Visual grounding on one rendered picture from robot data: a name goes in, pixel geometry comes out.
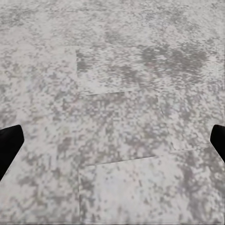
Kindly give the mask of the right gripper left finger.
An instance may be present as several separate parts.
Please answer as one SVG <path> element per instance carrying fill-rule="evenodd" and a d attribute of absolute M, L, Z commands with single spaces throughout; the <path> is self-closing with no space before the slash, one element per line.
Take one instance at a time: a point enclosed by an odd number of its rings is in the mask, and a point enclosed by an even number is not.
<path fill-rule="evenodd" d="M 0 130 L 0 181 L 24 143 L 21 125 Z"/>

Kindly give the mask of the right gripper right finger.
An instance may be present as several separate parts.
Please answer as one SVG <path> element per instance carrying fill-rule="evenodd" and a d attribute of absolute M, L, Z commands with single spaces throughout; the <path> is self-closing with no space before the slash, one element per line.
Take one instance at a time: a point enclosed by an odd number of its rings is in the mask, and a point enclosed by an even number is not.
<path fill-rule="evenodd" d="M 211 131 L 210 142 L 225 162 L 225 126 L 215 124 Z"/>

